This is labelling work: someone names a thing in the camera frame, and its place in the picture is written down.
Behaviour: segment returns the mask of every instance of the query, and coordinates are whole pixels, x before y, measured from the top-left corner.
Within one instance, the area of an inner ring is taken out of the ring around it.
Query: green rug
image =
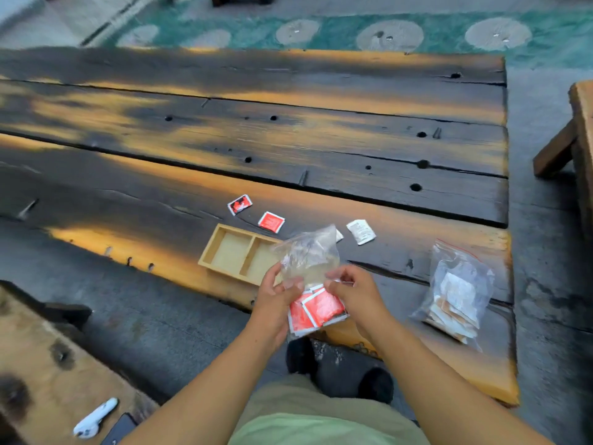
[[[199,19],[191,3],[153,3],[103,46],[503,53],[512,66],[587,69],[593,68],[592,44],[593,11],[356,15],[291,23],[269,17]]]

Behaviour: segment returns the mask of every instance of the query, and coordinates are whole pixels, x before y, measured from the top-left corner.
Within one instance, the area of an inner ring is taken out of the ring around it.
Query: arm
[[[288,306],[302,283],[274,287],[280,264],[263,277],[245,329],[181,392],[122,441],[123,445],[195,445],[228,442],[273,352],[286,339]]]
[[[432,445],[550,445],[551,442],[479,392],[397,321],[370,273],[347,265],[326,281],[360,333],[379,351]]]

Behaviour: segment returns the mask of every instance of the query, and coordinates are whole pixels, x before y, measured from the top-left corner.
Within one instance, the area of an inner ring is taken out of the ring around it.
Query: hand
[[[343,265],[326,274],[328,278],[339,279],[353,284],[328,279],[324,286],[328,292],[344,302],[346,310],[356,323],[360,334],[370,340],[368,326],[378,320],[378,316],[389,314],[372,275],[355,265]]]
[[[247,323],[248,329],[255,331],[258,336],[263,336],[265,340],[271,341],[272,352],[276,351],[286,339],[288,307],[302,295],[304,289],[302,278],[293,280],[289,288],[285,287],[284,282],[275,286],[274,280],[281,268],[278,262],[264,275],[257,291],[256,304]]]

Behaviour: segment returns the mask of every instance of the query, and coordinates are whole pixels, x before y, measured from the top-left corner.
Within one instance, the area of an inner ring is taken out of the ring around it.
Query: black shoe
[[[357,398],[391,404],[393,400],[393,379],[386,370],[374,367],[367,371],[358,385]]]
[[[288,342],[286,348],[286,367],[288,373],[299,373],[302,375],[311,375],[311,380],[315,381],[317,374],[317,361],[313,344],[308,337],[301,337]]]

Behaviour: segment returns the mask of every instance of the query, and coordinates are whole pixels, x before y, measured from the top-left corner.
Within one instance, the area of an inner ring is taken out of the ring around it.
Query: plastic bag
[[[437,240],[432,247],[431,287],[411,317],[482,351],[476,338],[493,291],[492,269],[473,254]]]
[[[271,250],[282,263],[285,286],[303,278],[305,290],[291,303],[288,311],[290,338],[302,337],[322,326],[348,317],[343,303],[323,287],[326,273],[340,265],[336,247],[336,227],[330,225],[314,232],[303,232]]]

